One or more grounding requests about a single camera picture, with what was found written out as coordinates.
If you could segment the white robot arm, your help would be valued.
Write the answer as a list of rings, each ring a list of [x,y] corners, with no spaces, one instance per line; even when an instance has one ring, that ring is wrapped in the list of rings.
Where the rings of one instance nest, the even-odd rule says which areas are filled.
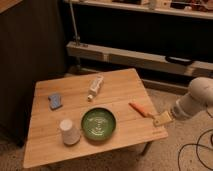
[[[188,85],[187,93],[179,98],[169,110],[155,115],[153,124],[161,126],[173,120],[191,119],[202,111],[213,116],[213,79],[197,77]]]

